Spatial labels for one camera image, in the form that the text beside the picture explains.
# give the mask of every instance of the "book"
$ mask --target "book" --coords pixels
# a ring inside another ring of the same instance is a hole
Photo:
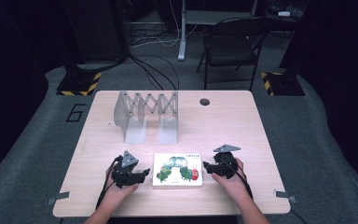
[[[200,154],[156,153],[154,158],[154,188],[187,188],[202,186]]]

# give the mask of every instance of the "table surface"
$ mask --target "table surface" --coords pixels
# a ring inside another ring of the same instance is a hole
[[[148,93],[171,91],[128,91]],[[113,111],[119,91],[98,91],[90,108],[76,150],[60,192],[69,197],[55,203],[56,217],[89,217],[103,187],[104,173],[114,158],[128,150],[139,163],[133,172],[150,168],[145,182],[119,207],[114,217],[171,217],[238,215],[239,209],[206,170],[203,185],[190,189],[153,189],[155,153],[199,153],[203,161],[214,163],[215,148],[224,144],[240,147],[234,157],[244,163],[244,172],[255,203],[264,214],[290,211],[287,199],[277,198],[274,190],[285,191],[269,146],[263,124],[249,91],[179,91],[178,143],[158,143],[158,116],[148,119],[144,144],[124,144],[122,132],[114,123]],[[201,105],[200,99],[209,99]]]

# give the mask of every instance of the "dark background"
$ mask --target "dark background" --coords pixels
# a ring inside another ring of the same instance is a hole
[[[59,22],[53,31],[51,20]],[[0,162],[43,101],[46,72],[62,66],[51,35],[83,63],[60,1],[0,0]],[[310,1],[282,67],[318,92],[330,131],[358,172],[358,1]]]

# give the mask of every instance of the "white foldable stand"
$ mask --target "white foldable stand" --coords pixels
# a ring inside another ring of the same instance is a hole
[[[121,128],[124,143],[143,144],[146,139],[147,118],[145,110],[151,115],[158,110],[158,142],[177,144],[178,142],[178,92],[173,91],[171,98],[159,94],[156,98],[148,93],[145,98],[135,93],[133,98],[121,91],[117,98],[114,121]]]

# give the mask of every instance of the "black chair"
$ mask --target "black chair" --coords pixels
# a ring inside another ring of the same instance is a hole
[[[199,72],[200,66],[205,64],[204,89],[207,89],[209,83],[208,66],[237,66],[235,70],[237,71],[242,65],[253,65],[254,70],[251,78],[226,80],[251,81],[249,87],[249,91],[251,91],[263,40],[270,30],[271,23],[264,17],[228,19],[214,25],[209,35],[203,39],[204,52],[197,68],[197,72]]]

